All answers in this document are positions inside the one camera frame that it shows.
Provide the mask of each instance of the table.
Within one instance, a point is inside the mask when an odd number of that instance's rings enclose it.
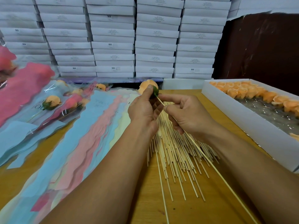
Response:
[[[160,90],[160,92],[197,96],[217,122],[265,153],[265,151],[234,124],[233,121],[201,94],[201,90]],[[19,193],[25,181],[32,173],[40,168],[44,159],[59,140],[63,138],[71,126],[72,123],[40,143],[39,147],[26,159],[26,162],[21,168],[6,170],[10,162],[0,168],[0,209]],[[259,223],[264,223],[245,192],[241,189],[221,160],[219,162],[220,164],[215,164],[216,168],[246,204],[256,220]],[[186,196],[185,201],[179,183],[174,183],[173,180],[169,178],[169,184],[174,199],[172,202],[167,182],[164,179],[162,180],[169,222],[172,224],[253,223],[249,215],[241,207],[237,199],[212,167],[208,167],[206,164],[204,164],[204,166],[210,175],[210,179],[208,179],[204,173],[202,175],[196,174],[196,177],[206,198],[206,202],[202,200],[200,195],[199,198],[196,198],[189,180],[182,184]],[[150,159],[149,167],[147,167],[146,160],[144,162],[129,213],[128,223],[166,224],[158,164],[155,156]]]

